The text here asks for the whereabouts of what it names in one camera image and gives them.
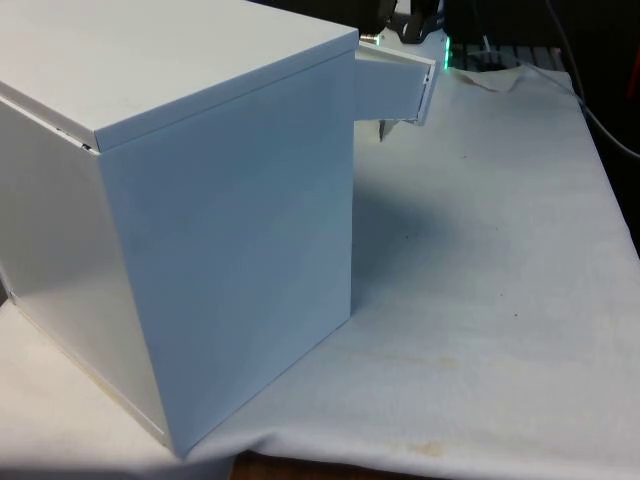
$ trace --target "white box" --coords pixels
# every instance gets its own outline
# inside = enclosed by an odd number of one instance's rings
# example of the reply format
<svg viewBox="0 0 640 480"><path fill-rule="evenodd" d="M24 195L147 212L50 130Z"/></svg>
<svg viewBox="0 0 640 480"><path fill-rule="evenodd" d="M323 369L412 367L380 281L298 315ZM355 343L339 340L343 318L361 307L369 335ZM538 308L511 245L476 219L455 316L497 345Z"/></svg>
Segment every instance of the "white box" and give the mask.
<svg viewBox="0 0 640 480"><path fill-rule="evenodd" d="M0 2L0 271L184 454L349 317L357 32Z"/></svg>

